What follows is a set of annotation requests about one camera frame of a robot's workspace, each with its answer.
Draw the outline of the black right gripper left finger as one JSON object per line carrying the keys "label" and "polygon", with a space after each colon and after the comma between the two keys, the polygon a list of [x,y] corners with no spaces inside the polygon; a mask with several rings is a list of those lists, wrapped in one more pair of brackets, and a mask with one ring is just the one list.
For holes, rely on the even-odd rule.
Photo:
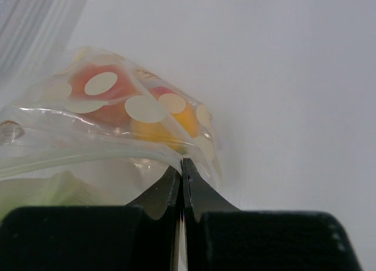
{"label": "black right gripper left finger", "polygon": [[96,205],[23,206],[1,218],[1,269],[177,270],[180,167],[133,200],[93,187]]}

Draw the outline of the clear polka dot zip bag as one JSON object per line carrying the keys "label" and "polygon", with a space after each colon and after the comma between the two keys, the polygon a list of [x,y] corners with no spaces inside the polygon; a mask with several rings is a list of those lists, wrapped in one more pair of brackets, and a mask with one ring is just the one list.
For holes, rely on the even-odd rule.
{"label": "clear polka dot zip bag", "polygon": [[[130,116],[127,125],[106,126],[78,114],[104,105],[70,98],[71,76],[89,63],[120,65],[135,85],[139,93],[125,102]],[[132,119],[161,122],[166,117],[165,108],[149,92],[158,86],[178,92],[194,107],[200,132],[191,138],[182,129],[185,138],[179,142],[180,150],[141,140],[131,129]],[[141,65],[91,46],[60,54],[51,70],[1,108],[1,180],[48,178],[68,170],[114,198],[123,193],[133,200],[167,167],[182,171],[182,159],[189,158],[204,180],[217,188],[223,174],[216,145],[212,116],[205,104]]]}

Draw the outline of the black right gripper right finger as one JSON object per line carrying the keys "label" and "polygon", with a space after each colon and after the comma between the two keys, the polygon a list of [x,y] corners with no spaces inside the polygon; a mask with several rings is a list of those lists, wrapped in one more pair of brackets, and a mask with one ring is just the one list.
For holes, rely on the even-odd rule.
{"label": "black right gripper right finger", "polygon": [[189,270],[360,270],[341,223],[316,211],[240,210],[182,160]]}

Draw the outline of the green fake lettuce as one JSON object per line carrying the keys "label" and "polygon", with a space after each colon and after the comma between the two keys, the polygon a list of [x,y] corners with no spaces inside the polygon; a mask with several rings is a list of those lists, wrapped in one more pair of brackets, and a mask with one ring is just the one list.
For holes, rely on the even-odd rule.
{"label": "green fake lettuce", "polygon": [[1,181],[1,218],[23,206],[96,205],[98,191],[70,171],[49,178],[17,178]]}

